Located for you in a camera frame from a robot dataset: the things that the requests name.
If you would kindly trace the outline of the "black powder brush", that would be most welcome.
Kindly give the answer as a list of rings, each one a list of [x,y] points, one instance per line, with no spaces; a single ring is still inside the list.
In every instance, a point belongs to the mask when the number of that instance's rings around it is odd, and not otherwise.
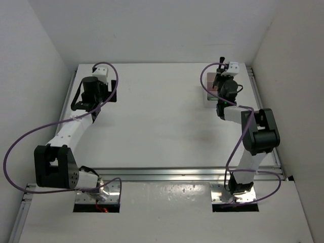
[[[216,76],[214,78],[214,81],[213,81],[213,86],[212,88],[215,88],[217,86],[217,78],[221,75],[221,73],[223,72],[223,69],[222,69],[222,66],[223,66],[223,63],[225,61],[225,57],[221,56],[220,59],[219,59],[219,65],[218,65],[218,68],[216,69]]]

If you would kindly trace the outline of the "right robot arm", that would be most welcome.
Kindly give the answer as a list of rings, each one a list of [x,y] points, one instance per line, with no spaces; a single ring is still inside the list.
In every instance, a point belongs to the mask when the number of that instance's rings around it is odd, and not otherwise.
[[[220,97],[217,116],[241,125],[243,138],[239,143],[243,144],[244,153],[236,170],[230,173],[227,190],[231,195],[242,194],[253,187],[254,175],[264,157],[280,144],[278,128],[272,109],[251,111],[236,105],[240,85],[224,68],[217,69],[213,86]]]

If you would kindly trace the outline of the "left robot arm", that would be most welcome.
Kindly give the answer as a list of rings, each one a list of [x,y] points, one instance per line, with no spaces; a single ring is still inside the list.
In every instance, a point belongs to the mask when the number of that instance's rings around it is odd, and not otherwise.
[[[102,185],[100,176],[92,169],[77,165],[73,152],[80,139],[101,111],[104,102],[116,102],[117,81],[88,76],[82,79],[70,105],[71,113],[59,132],[46,145],[34,150],[36,184],[39,187],[96,190]]]

